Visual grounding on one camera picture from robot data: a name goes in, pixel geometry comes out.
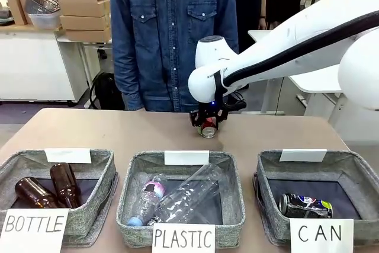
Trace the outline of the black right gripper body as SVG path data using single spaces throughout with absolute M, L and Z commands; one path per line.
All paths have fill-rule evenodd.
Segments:
M 224 102 L 212 101 L 210 103 L 199 103 L 199 109 L 204 113 L 205 118 L 216 117 L 216 114 L 221 110 L 227 110 Z

